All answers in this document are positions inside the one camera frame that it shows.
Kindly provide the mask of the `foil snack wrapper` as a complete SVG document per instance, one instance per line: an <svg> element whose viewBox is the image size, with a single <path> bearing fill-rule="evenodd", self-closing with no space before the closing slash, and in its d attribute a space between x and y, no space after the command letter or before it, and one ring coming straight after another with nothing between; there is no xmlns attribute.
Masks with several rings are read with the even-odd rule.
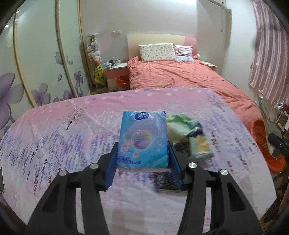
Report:
<svg viewBox="0 0 289 235"><path fill-rule="evenodd" d="M200 123L196 123L193 126L188 138L190 146L190 159L192 161L199 162L214 157Z"/></svg>

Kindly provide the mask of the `black floral scrunchie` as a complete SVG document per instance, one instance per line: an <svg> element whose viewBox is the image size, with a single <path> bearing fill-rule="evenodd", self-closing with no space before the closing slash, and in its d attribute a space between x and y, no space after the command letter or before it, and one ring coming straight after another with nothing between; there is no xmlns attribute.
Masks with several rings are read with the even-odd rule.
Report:
<svg viewBox="0 0 289 235"><path fill-rule="evenodd" d="M188 157L178 152L171 141L168 141L168 166L165 172L153 174L154 187L156 191L172 190L187 191L191 183L190 176L186 173L189 163Z"/></svg>

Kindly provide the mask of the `blue tissue pack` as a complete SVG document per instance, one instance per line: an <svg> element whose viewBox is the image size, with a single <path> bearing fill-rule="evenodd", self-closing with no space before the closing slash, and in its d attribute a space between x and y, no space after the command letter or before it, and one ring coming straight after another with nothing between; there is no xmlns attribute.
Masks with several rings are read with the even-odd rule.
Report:
<svg viewBox="0 0 289 235"><path fill-rule="evenodd" d="M124 111L117 167L130 172L164 172L168 166L165 111Z"/></svg>

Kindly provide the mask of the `light green cloth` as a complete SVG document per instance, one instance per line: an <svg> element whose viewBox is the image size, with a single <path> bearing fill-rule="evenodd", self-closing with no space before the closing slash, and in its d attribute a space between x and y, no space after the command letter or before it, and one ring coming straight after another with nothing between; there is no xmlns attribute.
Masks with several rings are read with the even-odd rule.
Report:
<svg viewBox="0 0 289 235"><path fill-rule="evenodd" d="M185 114L174 114L167 117L167 138L173 144L186 142L196 121Z"/></svg>

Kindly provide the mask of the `orange plastic laundry basket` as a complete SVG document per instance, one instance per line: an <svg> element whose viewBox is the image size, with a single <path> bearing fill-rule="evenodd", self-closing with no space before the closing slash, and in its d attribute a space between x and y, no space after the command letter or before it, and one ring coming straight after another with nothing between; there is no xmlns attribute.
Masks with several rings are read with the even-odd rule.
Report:
<svg viewBox="0 0 289 235"><path fill-rule="evenodd" d="M286 162L284 157L281 156L280 158L276 159L272 157L269 153L269 148L266 140L266 129L264 126L264 122L262 119L257 119L253 123L250 124L249 131L253 136L255 142L257 143L258 147L260 148L263 157L270 169L271 173L280 173L284 170L286 166Z"/></svg>

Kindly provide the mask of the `pink striped curtain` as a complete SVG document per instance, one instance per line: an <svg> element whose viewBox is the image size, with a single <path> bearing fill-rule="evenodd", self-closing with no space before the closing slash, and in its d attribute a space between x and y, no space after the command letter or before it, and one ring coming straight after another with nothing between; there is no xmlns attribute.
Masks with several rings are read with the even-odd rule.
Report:
<svg viewBox="0 0 289 235"><path fill-rule="evenodd" d="M255 53L249 85L273 103L288 98L288 34L265 3L252 1L255 22Z"/></svg>

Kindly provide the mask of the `far bedside table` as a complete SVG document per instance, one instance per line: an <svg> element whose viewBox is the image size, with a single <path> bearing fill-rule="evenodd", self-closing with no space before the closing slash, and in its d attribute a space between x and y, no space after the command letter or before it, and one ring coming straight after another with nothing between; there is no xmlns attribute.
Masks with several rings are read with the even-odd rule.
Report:
<svg viewBox="0 0 289 235"><path fill-rule="evenodd" d="M210 62L202 61L202 63L203 63L204 65L206 65L207 67L209 67L209 68L210 68L211 70L213 70L213 71L216 71L216 69L217 69L217 66L214 65L214 64L212 64L212 63L210 63Z"/></svg>

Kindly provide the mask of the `pink striped pillow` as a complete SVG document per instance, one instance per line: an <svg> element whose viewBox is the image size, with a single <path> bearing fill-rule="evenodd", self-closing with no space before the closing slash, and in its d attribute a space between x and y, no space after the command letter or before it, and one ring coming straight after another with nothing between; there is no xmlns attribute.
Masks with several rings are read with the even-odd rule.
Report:
<svg viewBox="0 0 289 235"><path fill-rule="evenodd" d="M194 62L193 47L173 44L176 62Z"/></svg>

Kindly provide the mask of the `salmon pink duvet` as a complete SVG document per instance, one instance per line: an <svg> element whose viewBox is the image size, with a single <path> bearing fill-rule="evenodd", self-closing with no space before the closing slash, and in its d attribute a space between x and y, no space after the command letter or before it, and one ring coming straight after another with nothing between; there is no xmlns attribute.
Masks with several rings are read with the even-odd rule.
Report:
<svg viewBox="0 0 289 235"><path fill-rule="evenodd" d="M210 88L231 107L245 126L260 119L261 112L255 102L242 90L224 79L201 61L142 62L136 56L127 62L130 89L141 88Z"/></svg>

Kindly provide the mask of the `small orange bin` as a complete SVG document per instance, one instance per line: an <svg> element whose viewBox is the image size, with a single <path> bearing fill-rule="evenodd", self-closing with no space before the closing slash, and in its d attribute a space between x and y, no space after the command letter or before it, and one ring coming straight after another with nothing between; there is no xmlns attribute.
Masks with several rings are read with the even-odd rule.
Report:
<svg viewBox="0 0 289 235"><path fill-rule="evenodd" d="M116 84L120 91L130 90L129 76L123 75L116 78Z"/></svg>

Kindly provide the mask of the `pink bedside table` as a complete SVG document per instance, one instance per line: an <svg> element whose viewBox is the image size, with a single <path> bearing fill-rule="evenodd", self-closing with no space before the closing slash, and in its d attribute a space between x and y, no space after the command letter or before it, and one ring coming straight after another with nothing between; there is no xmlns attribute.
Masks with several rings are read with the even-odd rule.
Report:
<svg viewBox="0 0 289 235"><path fill-rule="evenodd" d="M104 72L107 78L109 91L118 91L118 85L116 83L116 79L120 76L129 75L127 63L121 63L120 65L115 65L110 68L105 68Z"/></svg>

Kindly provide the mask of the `white floral pillow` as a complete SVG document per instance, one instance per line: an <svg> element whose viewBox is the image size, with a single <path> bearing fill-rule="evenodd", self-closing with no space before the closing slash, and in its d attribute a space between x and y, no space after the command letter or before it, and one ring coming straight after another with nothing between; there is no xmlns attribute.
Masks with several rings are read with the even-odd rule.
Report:
<svg viewBox="0 0 289 235"><path fill-rule="evenodd" d="M139 45L139 52L144 63L176 60L173 43L142 44Z"/></svg>

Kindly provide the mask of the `glass sliding wardrobe door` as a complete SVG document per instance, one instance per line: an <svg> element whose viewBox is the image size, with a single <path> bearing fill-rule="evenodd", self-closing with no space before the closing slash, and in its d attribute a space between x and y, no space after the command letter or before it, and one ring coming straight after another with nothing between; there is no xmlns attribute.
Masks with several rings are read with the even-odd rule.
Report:
<svg viewBox="0 0 289 235"><path fill-rule="evenodd" d="M1 33L1 133L26 110L90 91L79 1L25 1Z"/></svg>

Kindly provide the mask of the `hanging plush toys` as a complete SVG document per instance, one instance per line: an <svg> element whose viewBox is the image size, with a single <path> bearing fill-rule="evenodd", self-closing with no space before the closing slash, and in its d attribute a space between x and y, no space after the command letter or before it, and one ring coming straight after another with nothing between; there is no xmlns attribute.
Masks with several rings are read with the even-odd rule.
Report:
<svg viewBox="0 0 289 235"><path fill-rule="evenodd" d="M89 58L89 62L93 65L93 77L97 91L101 91L106 88L107 80L104 74L104 68L101 64L101 52L99 49L97 36L98 34L88 35L88 41L86 45L86 50Z"/></svg>

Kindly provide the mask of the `beige pink headboard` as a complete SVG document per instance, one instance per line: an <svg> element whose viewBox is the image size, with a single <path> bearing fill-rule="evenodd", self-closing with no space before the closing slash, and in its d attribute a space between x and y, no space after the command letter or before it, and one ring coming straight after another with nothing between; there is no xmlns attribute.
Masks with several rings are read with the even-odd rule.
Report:
<svg viewBox="0 0 289 235"><path fill-rule="evenodd" d="M141 44L159 44L176 43L183 46L193 47L193 56L197 55L196 38L192 36L181 36L173 34L129 34L127 35L128 59L136 56L140 58L139 45Z"/></svg>

